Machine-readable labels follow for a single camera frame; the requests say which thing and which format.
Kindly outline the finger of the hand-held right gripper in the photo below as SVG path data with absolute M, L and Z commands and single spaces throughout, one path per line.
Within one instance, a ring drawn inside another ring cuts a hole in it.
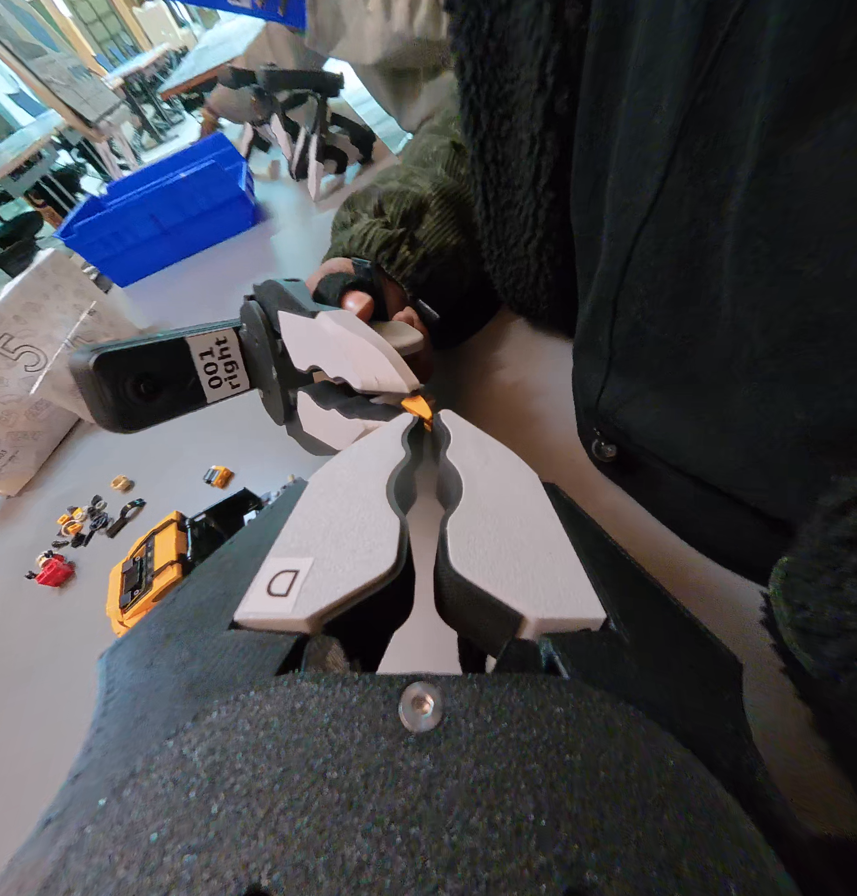
M 280 310 L 278 325 L 290 361 L 302 373 L 319 371 L 363 394 L 408 395 L 421 387 L 397 349 L 349 311 L 308 317 Z
M 291 436 L 307 452 L 336 454 L 404 413 L 399 402 L 350 388 L 299 388 Z

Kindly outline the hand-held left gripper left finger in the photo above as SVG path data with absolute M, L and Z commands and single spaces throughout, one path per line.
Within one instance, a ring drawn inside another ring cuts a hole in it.
M 318 633 L 389 585 L 409 551 L 413 416 L 401 413 L 322 465 L 239 603 L 246 630 Z

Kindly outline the person's left forearm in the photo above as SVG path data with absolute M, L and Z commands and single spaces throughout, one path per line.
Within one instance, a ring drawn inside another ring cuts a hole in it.
M 807 678 L 857 702 L 857 473 L 838 479 L 774 567 L 768 606 Z

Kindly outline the red lego seat piece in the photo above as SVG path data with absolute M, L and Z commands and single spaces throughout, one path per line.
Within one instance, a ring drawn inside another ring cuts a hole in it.
M 39 554 L 36 558 L 36 569 L 25 574 L 25 579 L 35 581 L 38 585 L 49 588 L 60 588 L 76 574 L 74 562 L 54 550 Z

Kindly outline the large white paper bag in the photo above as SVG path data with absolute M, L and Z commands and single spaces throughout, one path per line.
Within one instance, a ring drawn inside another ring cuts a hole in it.
M 78 255 L 46 249 L 0 292 L 0 497 L 15 497 L 78 420 L 91 421 L 68 369 L 85 345 L 142 328 L 121 287 Z

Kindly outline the yellow black lego car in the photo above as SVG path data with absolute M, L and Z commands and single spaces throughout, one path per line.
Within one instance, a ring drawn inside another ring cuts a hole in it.
M 106 615 L 122 637 L 198 566 L 225 546 L 246 524 L 293 487 L 307 480 L 290 476 L 277 491 L 258 496 L 247 488 L 188 516 L 174 511 L 143 535 L 109 574 Z

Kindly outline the blue storage bin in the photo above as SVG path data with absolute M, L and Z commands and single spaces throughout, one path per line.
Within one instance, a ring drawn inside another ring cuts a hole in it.
M 56 237 L 120 287 L 218 245 L 261 218 L 249 165 L 223 133 L 111 182 Z

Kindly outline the pile of small lego parts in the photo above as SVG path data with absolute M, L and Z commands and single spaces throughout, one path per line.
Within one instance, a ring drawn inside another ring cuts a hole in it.
M 69 506 L 56 520 L 57 534 L 53 549 L 86 546 L 97 532 L 105 532 L 116 521 L 109 513 L 108 502 L 95 494 L 84 505 Z

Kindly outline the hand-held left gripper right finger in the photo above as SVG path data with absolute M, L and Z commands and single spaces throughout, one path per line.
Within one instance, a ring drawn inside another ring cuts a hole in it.
M 449 409 L 434 439 L 442 619 L 466 639 L 599 630 L 606 612 L 536 472 Z

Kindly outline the black lego arch piece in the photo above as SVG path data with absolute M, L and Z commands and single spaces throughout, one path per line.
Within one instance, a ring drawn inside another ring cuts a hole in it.
M 136 498 L 125 504 L 120 509 L 119 515 L 116 517 L 115 521 L 113 521 L 106 529 L 105 534 L 107 538 L 114 539 L 129 522 L 133 521 L 139 515 L 146 504 L 147 502 L 143 498 Z

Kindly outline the black white background equipment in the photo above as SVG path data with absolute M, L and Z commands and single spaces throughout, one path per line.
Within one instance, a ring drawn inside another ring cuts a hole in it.
M 240 155 L 247 160 L 253 150 L 278 149 L 290 178 L 306 184 L 315 203 L 322 199 L 326 178 L 334 191 L 349 168 L 374 162 L 379 141 L 374 131 L 330 105 L 341 96 L 341 73 L 272 64 L 257 71 L 226 66 L 219 84 L 246 103 Z

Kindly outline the beige cloth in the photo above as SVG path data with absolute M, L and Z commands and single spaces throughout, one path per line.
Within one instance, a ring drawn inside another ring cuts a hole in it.
M 449 15 L 441 1 L 307 1 L 305 42 L 344 61 L 407 133 L 455 91 Z

